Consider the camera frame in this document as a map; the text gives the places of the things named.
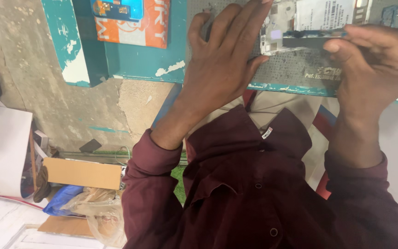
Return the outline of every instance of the shirt sleeve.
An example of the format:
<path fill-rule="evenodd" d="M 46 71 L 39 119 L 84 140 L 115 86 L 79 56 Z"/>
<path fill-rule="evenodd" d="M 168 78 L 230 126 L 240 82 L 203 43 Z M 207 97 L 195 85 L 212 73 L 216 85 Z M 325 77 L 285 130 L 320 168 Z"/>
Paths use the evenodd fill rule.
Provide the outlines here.
<path fill-rule="evenodd" d="M 367 169 L 341 165 L 325 154 L 335 226 L 354 248 L 398 248 L 398 204 L 388 192 L 387 165 L 385 154 Z"/>
<path fill-rule="evenodd" d="M 122 195 L 125 248 L 154 248 L 176 231 L 182 206 L 174 195 L 177 179 L 170 176 L 180 161 L 182 144 L 166 150 L 150 138 L 151 130 L 142 135 L 133 148 L 123 177 Z"/>

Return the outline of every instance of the red cloth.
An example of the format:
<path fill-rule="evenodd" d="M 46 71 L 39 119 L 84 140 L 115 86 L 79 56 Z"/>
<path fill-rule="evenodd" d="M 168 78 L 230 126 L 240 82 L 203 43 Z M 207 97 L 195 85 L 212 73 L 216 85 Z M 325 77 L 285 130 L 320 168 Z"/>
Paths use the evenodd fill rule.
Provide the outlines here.
<path fill-rule="evenodd" d="M 386 158 L 352 169 L 326 155 L 332 195 L 324 200 L 304 180 L 311 139 L 303 124 L 284 109 L 270 127 L 263 139 L 240 105 L 193 133 L 184 207 L 170 177 L 182 146 L 162 149 L 147 130 L 123 178 L 125 248 L 398 248 Z"/>

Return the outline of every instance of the perforated mat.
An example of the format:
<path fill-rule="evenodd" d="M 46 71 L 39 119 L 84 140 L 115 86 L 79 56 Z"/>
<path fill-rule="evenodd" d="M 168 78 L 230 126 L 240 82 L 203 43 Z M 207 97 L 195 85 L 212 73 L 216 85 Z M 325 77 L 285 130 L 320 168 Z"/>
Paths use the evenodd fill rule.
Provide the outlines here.
<path fill-rule="evenodd" d="M 211 8 L 212 18 L 228 4 L 244 5 L 248 0 L 187 0 L 187 30 L 196 13 Z M 398 0 L 373 0 L 370 22 L 379 23 L 384 7 L 398 5 Z M 252 57 L 260 55 L 259 41 L 255 43 Z M 187 61 L 191 59 L 191 48 L 187 42 Z M 340 65 L 329 59 L 324 50 L 306 48 L 271 56 L 257 71 L 253 81 L 260 83 L 336 89 L 340 84 Z"/>

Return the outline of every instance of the concrete floor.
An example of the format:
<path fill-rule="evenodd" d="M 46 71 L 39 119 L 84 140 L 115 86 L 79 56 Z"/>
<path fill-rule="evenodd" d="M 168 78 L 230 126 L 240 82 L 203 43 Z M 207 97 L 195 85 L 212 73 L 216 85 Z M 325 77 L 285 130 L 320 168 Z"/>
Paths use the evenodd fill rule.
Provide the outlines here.
<path fill-rule="evenodd" d="M 78 151 L 93 138 L 101 150 L 131 148 L 173 86 L 121 79 L 91 89 L 67 85 L 41 0 L 0 0 L 0 84 L 1 101 L 32 112 L 50 144 L 66 151 Z"/>

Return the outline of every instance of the teal wooden table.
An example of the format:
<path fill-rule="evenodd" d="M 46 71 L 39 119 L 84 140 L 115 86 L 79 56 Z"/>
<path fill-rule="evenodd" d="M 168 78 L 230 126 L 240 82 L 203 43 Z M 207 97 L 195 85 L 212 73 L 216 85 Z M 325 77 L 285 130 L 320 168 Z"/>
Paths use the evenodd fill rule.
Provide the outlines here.
<path fill-rule="evenodd" d="M 95 87 L 109 77 L 183 83 L 187 0 L 172 0 L 167 49 L 97 40 L 88 0 L 41 0 L 64 80 Z M 326 88 L 251 82 L 249 89 L 335 97 Z"/>

